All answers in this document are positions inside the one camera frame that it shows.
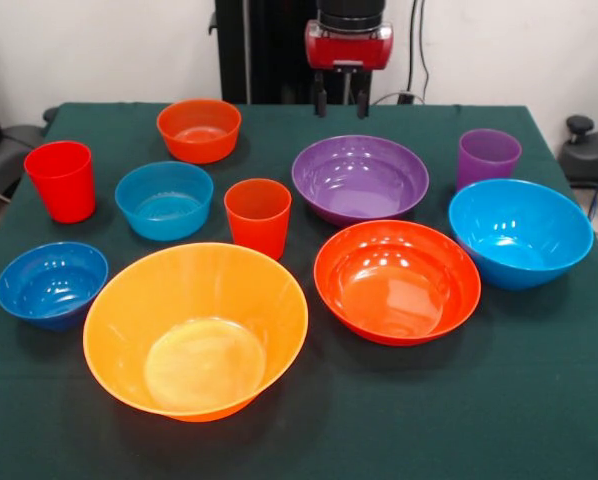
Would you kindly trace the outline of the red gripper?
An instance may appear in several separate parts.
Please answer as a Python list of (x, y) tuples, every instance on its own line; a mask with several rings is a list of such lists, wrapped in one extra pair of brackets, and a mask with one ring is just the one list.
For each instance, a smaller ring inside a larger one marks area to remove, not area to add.
[[(393, 26), (380, 24), (366, 32), (337, 32), (325, 29), (317, 20), (307, 22), (304, 41), (308, 64), (314, 75), (314, 106), (318, 117), (327, 113), (327, 92), (320, 70), (374, 71), (386, 68), (393, 47)], [(358, 74), (357, 116), (365, 119), (369, 110), (368, 74)]]

